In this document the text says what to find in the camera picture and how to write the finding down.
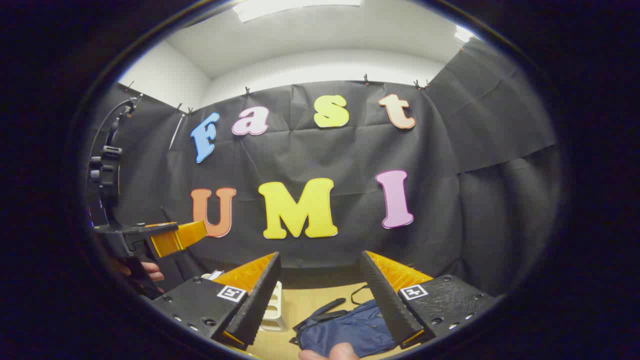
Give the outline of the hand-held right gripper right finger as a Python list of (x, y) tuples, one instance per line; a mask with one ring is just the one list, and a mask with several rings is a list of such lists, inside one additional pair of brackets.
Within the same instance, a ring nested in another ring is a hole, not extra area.
[(457, 276), (432, 277), (372, 251), (362, 251), (359, 268), (402, 349), (446, 337), (498, 302)]

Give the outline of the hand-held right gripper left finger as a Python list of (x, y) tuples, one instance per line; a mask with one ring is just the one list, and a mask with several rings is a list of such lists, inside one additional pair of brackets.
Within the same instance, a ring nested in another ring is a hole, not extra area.
[(244, 351), (254, 344), (281, 269), (275, 251), (214, 279), (195, 276), (151, 304), (187, 332)]

